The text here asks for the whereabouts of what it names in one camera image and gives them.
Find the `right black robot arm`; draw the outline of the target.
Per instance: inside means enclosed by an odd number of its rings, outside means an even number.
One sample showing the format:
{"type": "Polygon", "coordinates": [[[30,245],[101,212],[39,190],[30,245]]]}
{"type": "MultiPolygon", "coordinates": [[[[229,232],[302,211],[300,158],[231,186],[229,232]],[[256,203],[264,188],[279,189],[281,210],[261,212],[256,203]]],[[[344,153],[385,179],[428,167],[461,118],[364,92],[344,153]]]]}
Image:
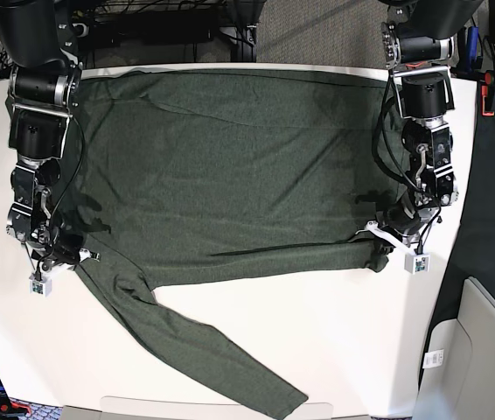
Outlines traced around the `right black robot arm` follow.
{"type": "Polygon", "coordinates": [[[97,257],[82,247],[80,235],[68,233],[62,199],[53,196],[82,73],[63,51],[58,29],[52,1],[0,1],[0,41],[13,63],[8,145],[17,153],[7,232],[35,261],[36,281],[55,266],[72,268],[97,257]]]}

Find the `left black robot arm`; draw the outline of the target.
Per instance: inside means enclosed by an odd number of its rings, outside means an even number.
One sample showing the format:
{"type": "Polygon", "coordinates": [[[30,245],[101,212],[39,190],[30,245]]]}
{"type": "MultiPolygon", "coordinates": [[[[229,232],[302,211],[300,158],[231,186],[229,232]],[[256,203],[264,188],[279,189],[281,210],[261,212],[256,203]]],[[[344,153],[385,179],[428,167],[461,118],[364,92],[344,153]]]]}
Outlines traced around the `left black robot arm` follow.
{"type": "Polygon", "coordinates": [[[429,270],[426,235],[458,198],[445,121],[455,107],[448,65],[454,37],[478,1],[388,1],[381,24],[387,85],[373,131],[375,164],[407,190],[366,224],[366,231],[401,249],[411,274],[429,270]]]}

